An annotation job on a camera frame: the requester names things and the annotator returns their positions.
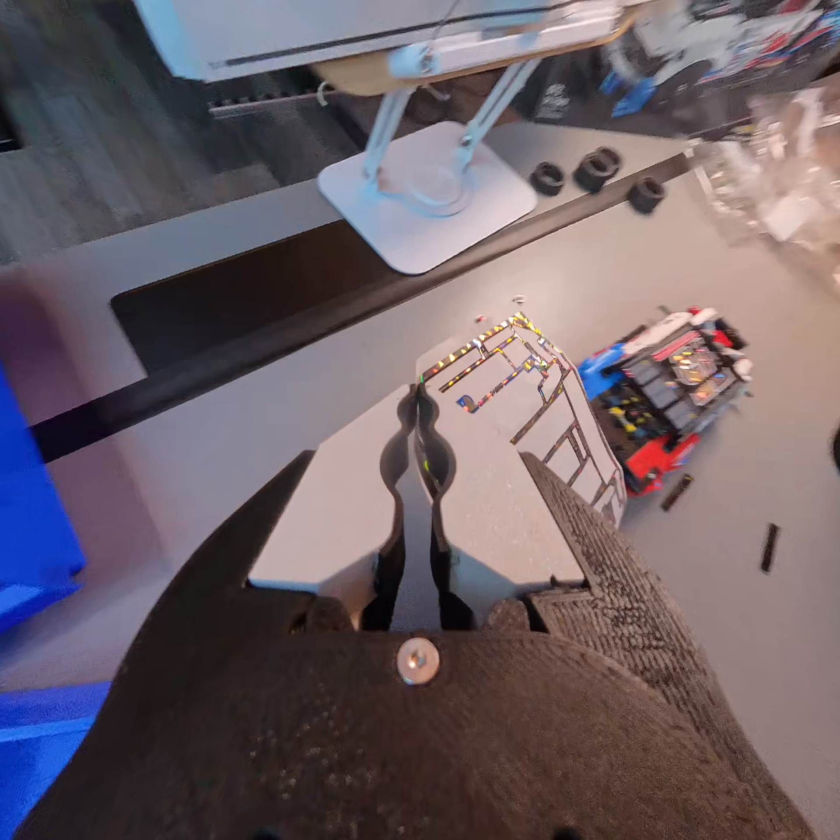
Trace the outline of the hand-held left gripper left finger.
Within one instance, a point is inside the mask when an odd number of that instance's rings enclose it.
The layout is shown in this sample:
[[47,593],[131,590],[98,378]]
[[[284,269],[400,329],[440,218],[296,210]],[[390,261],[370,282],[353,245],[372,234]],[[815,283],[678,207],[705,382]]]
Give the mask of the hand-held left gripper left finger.
[[390,629],[406,561],[404,502],[417,389],[402,385],[325,439],[248,573],[254,587],[339,601],[361,629]]

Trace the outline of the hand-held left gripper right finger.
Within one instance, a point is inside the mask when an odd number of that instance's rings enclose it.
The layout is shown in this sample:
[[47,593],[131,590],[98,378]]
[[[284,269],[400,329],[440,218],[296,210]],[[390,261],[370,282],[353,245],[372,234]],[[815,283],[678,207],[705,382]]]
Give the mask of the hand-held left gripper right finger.
[[429,563],[444,630],[477,629],[497,602],[585,585],[519,452],[425,385],[417,387],[417,471],[430,502]]

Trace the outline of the lego sticker sheet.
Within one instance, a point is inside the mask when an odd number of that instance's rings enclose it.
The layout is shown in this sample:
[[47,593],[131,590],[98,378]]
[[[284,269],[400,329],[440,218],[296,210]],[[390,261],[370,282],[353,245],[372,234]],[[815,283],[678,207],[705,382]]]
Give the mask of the lego sticker sheet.
[[576,367],[523,311],[477,328],[422,354],[418,384],[440,408],[460,408],[535,456],[619,527],[628,501],[623,469]]

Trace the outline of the red white blue lego car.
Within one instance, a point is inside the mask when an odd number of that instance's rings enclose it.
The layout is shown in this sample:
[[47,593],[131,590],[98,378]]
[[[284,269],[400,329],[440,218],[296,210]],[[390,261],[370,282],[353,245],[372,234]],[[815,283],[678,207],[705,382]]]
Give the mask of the red white blue lego car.
[[753,363],[714,308],[667,311],[577,366],[627,493],[660,490],[701,434],[747,396]]

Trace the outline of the black lego set box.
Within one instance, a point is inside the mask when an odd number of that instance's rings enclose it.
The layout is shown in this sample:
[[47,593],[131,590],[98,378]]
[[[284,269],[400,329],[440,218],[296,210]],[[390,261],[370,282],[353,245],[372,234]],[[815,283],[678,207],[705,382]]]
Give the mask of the black lego set box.
[[760,95],[838,62],[838,1],[663,2],[609,43],[545,59],[513,108],[533,123],[719,138]]

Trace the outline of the blue plastic bin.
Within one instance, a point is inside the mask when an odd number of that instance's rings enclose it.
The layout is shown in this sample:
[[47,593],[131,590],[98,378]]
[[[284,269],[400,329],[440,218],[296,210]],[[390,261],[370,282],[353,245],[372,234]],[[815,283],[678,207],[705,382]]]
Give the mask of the blue plastic bin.
[[1,695],[1,838],[13,836],[67,766],[109,693],[108,681]]
[[78,538],[1,373],[1,632],[75,594]]

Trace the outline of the white book stand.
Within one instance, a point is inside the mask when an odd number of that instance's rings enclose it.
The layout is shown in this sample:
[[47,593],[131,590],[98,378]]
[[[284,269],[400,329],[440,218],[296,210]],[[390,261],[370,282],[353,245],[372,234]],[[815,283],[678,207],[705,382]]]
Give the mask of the white book stand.
[[[642,2],[489,3],[478,22],[445,33],[451,2],[425,38],[385,52],[388,81],[364,148],[318,175],[321,195],[395,271],[422,275],[531,213],[537,193],[485,143],[545,57],[607,43]],[[424,83],[502,67],[466,124],[442,121],[396,138]]]

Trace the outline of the clear plastic bags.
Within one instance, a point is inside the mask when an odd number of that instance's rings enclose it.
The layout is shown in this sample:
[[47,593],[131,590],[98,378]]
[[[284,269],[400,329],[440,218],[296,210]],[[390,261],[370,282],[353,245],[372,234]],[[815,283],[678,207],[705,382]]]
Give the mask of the clear plastic bags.
[[732,243],[761,239],[839,297],[838,74],[749,100],[748,120],[687,155],[711,217]]

